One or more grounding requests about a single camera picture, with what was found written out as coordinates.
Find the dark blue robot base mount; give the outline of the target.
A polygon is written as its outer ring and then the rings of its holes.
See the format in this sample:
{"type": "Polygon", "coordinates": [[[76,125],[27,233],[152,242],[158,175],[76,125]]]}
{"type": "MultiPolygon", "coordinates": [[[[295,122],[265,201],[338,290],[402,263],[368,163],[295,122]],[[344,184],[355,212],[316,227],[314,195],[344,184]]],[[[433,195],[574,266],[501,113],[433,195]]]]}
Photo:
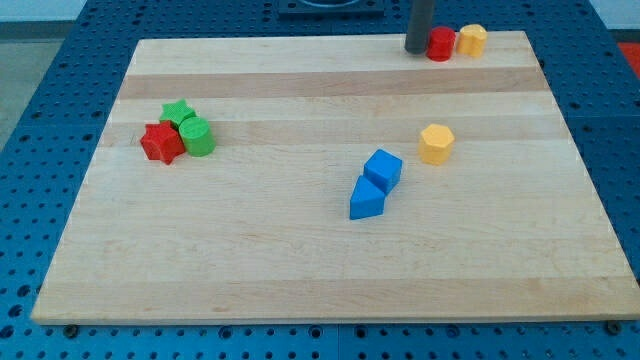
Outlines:
{"type": "Polygon", "coordinates": [[[277,0],[276,5],[280,18],[382,16],[385,10],[384,0],[277,0]]]}

